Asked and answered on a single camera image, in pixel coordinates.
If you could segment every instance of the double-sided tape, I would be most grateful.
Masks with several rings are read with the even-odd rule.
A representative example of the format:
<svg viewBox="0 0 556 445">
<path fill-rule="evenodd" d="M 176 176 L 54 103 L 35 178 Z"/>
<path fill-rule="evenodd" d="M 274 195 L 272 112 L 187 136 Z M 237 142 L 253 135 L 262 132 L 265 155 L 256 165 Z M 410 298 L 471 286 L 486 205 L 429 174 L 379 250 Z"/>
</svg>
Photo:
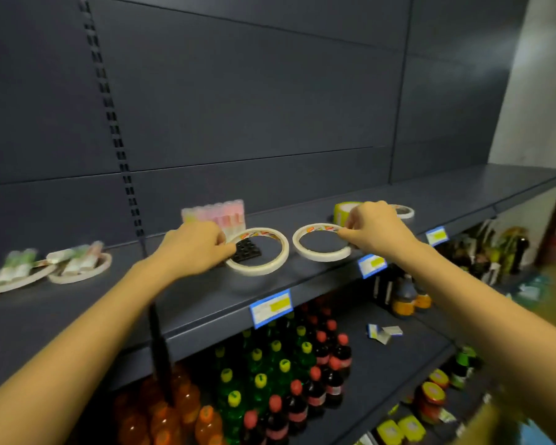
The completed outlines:
<svg viewBox="0 0 556 445">
<path fill-rule="evenodd" d="M 337 232 L 340 229 L 338 225 L 334 225 L 331 223 L 313 223 L 311 225 L 303 226 L 299 228 L 296 233 L 292 236 L 292 244 L 295 246 L 297 253 L 299 253 L 302 257 L 310 259 L 311 261 L 317 262 L 332 262 L 332 261 L 339 261 L 348 257 L 352 249 L 349 246 L 345 246 L 341 250 L 336 252 L 330 253 L 319 253 L 319 252 L 312 252 L 311 250 L 305 248 L 301 245 L 301 237 L 305 234 L 309 234 L 313 231 L 332 231 Z"/>
<path fill-rule="evenodd" d="M 288 240 L 280 231 L 272 230 L 271 228 L 249 228 L 239 235 L 236 235 L 230 240 L 230 243 L 237 243 L 244 239 L 249 239 L 250 237 L 269 237 L 274 240 L 278 240 L 282 244 L 282 251 L 274 259 L 274 261 L 268 262 L 263 265 L 247 266 L 242 264 L 237 264 L 237 262 L 232 259 L 227 259 L 225 261 L 226 265 L 235 270 L 237 273 L 243 276 L 262 276 L 268 273 L 275 272 L 277 269 L 284 265 L 288 258 L 289 245 Z"/>
</svg>

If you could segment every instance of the price tag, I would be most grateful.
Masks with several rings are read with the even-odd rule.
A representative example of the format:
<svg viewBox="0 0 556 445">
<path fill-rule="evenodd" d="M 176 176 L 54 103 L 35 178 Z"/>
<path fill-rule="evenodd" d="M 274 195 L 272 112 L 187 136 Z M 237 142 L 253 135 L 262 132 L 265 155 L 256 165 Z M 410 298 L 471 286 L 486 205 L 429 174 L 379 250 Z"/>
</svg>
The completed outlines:
<svg viewBox="0 0 556 445">
<path fill-rule="evenodd" d="M 260 299 L 249 305 L 249 309 L 253 318 L 253 326 L 258 329 L 260 326 L 264 326 L 266 323 L 292 311 L 290 289 Z"/>
<path fill-rule="evenodd" d="M 367 254 L 358 260 L 358 268 L 362 273 L 363 279 L 374 275 L 377 272 L 387 268 L 387 262 L 381 256 L 375 256 L 374 254 Z"/>
<path fill-rule="evenodd" d="M 430 246 L 435 246 L 449 240 L 449 236 L 444 227 L 436 227 L 434 230 L 426 232 L 426 239 Z"/>
</svg>

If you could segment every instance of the white wall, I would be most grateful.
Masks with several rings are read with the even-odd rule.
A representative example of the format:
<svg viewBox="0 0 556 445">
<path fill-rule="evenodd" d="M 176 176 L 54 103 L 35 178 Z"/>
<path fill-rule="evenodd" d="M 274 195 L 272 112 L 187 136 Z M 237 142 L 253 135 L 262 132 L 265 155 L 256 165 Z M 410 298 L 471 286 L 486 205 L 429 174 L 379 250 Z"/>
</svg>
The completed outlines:
<svg viewBox="0 0 556 445">
<path fill-rule="evenodd" d="M 556 0 L 529 0 L 489 162 L 556 168 Z M 499 216 L 498 232 L 529 229 L 532 261 L 556 203 L 556 188 Z"/>
</svg>

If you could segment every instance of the bottle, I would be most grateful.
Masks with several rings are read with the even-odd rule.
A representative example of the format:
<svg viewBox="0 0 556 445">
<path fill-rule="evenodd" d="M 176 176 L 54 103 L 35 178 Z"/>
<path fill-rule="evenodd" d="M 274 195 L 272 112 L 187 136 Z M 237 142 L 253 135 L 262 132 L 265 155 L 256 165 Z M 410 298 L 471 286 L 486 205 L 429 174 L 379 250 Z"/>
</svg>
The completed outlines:
<svg viewBox="0 0 556 445">
<path fill-rule="evenodd" d="M 312 367 L 309 376 L 309 381 L 303 386 L 303 393 L 307 398 L 307 403 L 309 403 L 309 417 L 321 417 L 326 411 L 326 389 L 321 382 L 319 367 Z"/>
<path fill-rule="evenodd" d="M 213 435 L 222 435 L 222 419 L 212 406 L 204 406 L 196 421 L 196 441 L 199 445 L 208 445 Z"/>
<path fill-rule="evenodd" d="M 259 416 L 262 416 L 262 414 L 266 412 L 270 395 L 270 385 L 268 384 L 267 376 L 263 373 L 255 375 L 253 389 L 250 395 L 250 405 Z"/>
<path fill-rule="evenodd" d="M 150 445 L 146 418 L 138 413 L 127 417 L 120 426 L 117 441 L 120 445 Z"/>
<path fill-rule="evenodd" d="M 282 412 L 282 398 L 272 395 L 270 402 L 270 413 L 266 419 L 266 436 L 268 445 L 288 444 L 288 417 Z"/>
<path fill-rule="evenodd" d="M 321 380 L 326 385 L 326 407 L 336 407 L 342 403 L 344 379 L 340 374 L 340 359 L 331 357 L 330 365 L 323 372 Z"/>
<path fill-rule="evenodd" d="M 266 431 L 259 424 L 256 411 L 245 412 L 243 429 L 241 430 L 241 445 L 263 445 L 266 442 Z"/>
<path fill-rule="evenodd" d="M 225 414 L 225 437 L 230 445 L 239 443 L 245 408 L 241 403 L 241 392 L 234 390 L 228 397 L 229 407 Z"/>
<path fill-rule="evenodd" d="M 228 406 L 228 396 L 233 390 L 239 390 L 237 382 L 233 378 L 233 371 L 230 368 L 225 368 L 221 372 L 221 382 L 216 391 L 216 406 L 218 410 L 224 412 Z"/>
<path fill-rule="evenodd" d="M 276 375 L 273 392 L 285 396 L 290 387 L 290 383 L 295 379 L 290 370 L 290 361 L 288 359 L 282 359 L 279 364 L 280 372 Z"/>
<path fill-rule="evenodd" d="M 348 345 L 348 335 L 338 334 L 338 344 L 334 348 L 334 357 L 340 360 L 342 378 L 348 378 L 352 364 L 352 349 Z"/>
<path fill-rule="evenodd" d="M 198 414 L 200 413 L 200 389 L 195 384 L 184 384 L 182 386 L 183 390 L 180 390 L 184 395 L 180 398 L 177 404 L 179 409 L 179 414 L 181 415 L 181 426 L 185 431 L 191 433 L 196 425 L 196 420 L 198 419 Z"/>
<path fill-rule="evenodd" d="M 179 414 L 164 401 L 156 405 L 150 420 L 150 433 L 154 437 L 162 428 L 175 430 L 180 427 Z"/>
<path fill-rule="evenodd" d="M 315 358 L 317 358 L 317 366 L 324 367 L 330 360 L 330 349 L 326 344 L 326 333 L 324 331 L 317 332 L 317 340 L 313 350 Z"/>
<path fill-rule="evenodd" d="M 272 378 L 275 373 L 278 373 L 278 366 L 280 361 L 285 358 L 284 352 L 282 351 L 282 342 L 274 341 L 270 345 L 270 356 L 267 359 L 266 374 Z"/>
<path fill-rule="evenodd" d="M 302 433 L 307 427 L 307 402 L 301 396 L 303 385 L 297 379 L 290 383 L 290 393 L 285 397 L 288 411 L 288 431 L 292 435 Z"/>
<path fill-rule="evenodd" d="M 266 369 L 264 368 L 263 353 L 259 348 L 256 348 L 251 352 L 249 357 L 248 370 L 250 381 L 253 381 L 255 375 L 257 375 L 258 373 L 265 372 Z"/>
<path fill-rule="evenodd" d="M 295 354 L 295 362 L 297 364 L 295 376 L 301 381 L 307 381 L 311 367 L 317 364 L 317 358 L 313 354 L 313 346 L 310 342 L 303 342 L 301 344 L 301 347 Z"/>
</svg>

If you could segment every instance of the yellow tape roll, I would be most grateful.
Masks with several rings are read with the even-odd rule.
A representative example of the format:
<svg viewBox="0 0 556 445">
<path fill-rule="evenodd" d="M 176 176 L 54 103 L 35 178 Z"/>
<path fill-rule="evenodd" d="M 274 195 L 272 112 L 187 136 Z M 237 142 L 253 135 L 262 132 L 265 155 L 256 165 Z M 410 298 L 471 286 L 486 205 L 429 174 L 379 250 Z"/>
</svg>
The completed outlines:
<svg viewBox="0 0 556 445">
<path fill-rule="evenodd" d="M 360 204 L 362 204 L 360 201 L 344 201 L 336 204 L 334 206 L 334 223 L 341 227 L 346 226 L 350 211 Z"/>
</svg>

